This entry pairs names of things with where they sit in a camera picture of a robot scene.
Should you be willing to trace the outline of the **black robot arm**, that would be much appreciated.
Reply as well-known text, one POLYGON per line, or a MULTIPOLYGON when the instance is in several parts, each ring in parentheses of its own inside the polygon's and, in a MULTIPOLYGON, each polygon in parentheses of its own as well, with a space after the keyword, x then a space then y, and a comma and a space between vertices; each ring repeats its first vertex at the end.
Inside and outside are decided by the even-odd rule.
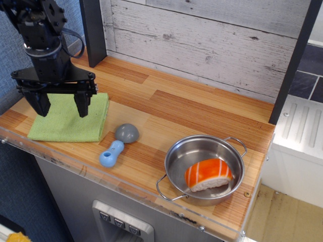
POLYGON ((28 103, 40 116, 50 108, 48 94, 72 94, 80 117, 88 115, 90 98, 97 94, 95 74, 74 66, 65 34, 65 10, 55 1, 1 1, 13 26, 24 40, 24 51, 33 67, 13 71, 12 79, 28 103))

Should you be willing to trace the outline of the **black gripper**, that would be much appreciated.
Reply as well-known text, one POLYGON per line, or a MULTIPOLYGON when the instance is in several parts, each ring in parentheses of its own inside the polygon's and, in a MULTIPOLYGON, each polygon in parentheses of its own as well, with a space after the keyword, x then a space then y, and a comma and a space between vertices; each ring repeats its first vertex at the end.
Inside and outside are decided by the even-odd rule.
POLYGON ((74 66, 65 52, 36 61, 34 67, 16 70, 11 77, 17 89, 42 117, 47 116, 50 94, 74 94, 80 117, 88 115, 90 97, 97 94, 95 74, 74 66))

